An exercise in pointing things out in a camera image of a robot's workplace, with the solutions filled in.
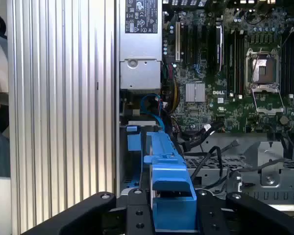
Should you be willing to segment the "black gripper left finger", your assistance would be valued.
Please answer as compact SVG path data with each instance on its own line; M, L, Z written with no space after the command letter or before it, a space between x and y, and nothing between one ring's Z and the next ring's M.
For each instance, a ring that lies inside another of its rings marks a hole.
M152 235L154 222L147 194L134 188L118 198L96 193L26 231L26 235Z

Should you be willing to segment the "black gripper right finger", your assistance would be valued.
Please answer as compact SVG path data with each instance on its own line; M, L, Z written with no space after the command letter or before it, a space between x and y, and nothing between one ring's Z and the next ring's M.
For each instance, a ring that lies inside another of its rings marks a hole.
M294 235L294 218L241 192L196 191L200 235Z

